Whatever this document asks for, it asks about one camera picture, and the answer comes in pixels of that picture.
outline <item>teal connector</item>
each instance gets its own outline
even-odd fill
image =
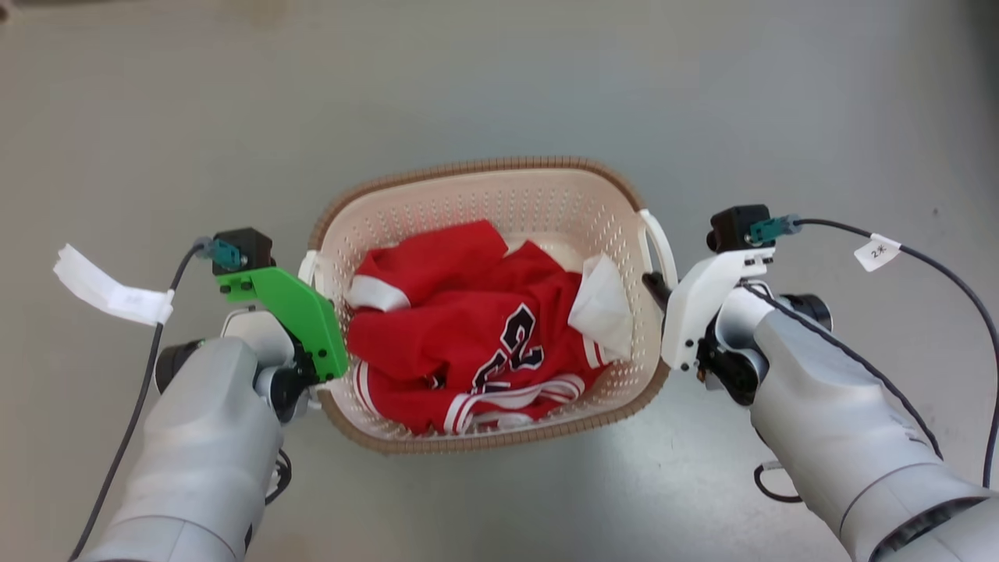
[[[749,240],[747,242],[760,245],[773,242],[785,234],[797,234],[801,232],[801,227],[794,224],[798,220],[801,220],[798,215],[785,215],[753,223],[749,225]]]
[[[226,271],[236,271],[247,263],[239,248],[228,242],[202,236],[196,243],[202,245],[197,253],[198,257],[212,260]]]

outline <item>red jersey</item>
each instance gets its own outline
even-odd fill
[[[579,274],[531,242],[505,252],[481,221],[369,254],[348,301],[389,312],[360,310],[347,338],[369,409],[457,434],[538,419],[595,382],[601,348],[567,324]]]

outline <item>basket handle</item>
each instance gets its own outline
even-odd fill
[[[323,291],[323,275],[321,272],[317,274],[317,269],[321,269],[320,262],[322,261],[323,258],[316,250],[306,252],[306,257],[302,258],[302,264],[299,266],[299,279],[326,297],[327,294]]]
[[[666,240],[666,233],[662,230],[658,219],[649,213],[648,209],[638,211],[638,216],[645,223],[645,234],[651,239],[655,255],[659,258],[659,267],[662,268],[662,278],[666,281],[666,287],[672,289],[679,281],[676,277],[673,251],[669,247],[669,241]]]

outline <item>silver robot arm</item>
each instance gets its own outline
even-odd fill
[[[765,271],[760,252],[726,252],[684,277],[669,296],[663,359],[715,371],[854,561],[995,560],[995,492],[937,458],[880,381],[816,333],[831,338],[825,327],[750,294],[765,285],[736,286]]]
[[[284,441],[279,416],[301,415],[308,396],[299,397],[291,414],[276,412],[271,383],[293,361],[294,348],[273,315],[234,313],[223,336],[200,345],[172,380],[158,377],[163,396],[146,420],[122,505],[80,560],[246,556]]]

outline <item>white label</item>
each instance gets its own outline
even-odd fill
[[[74,295],[112,316],[155,326],[166,323],[174,310],[173,290],[158,293],[126,287],[69,244],[59,250],[59,261],[52,270]]]
[[[895,259],[899,253],[901,252],[898,247],[888,240],[871,240],[853,252],[853,255],[857,257],[857,261],[864,266],[864,269],[874,271]]]

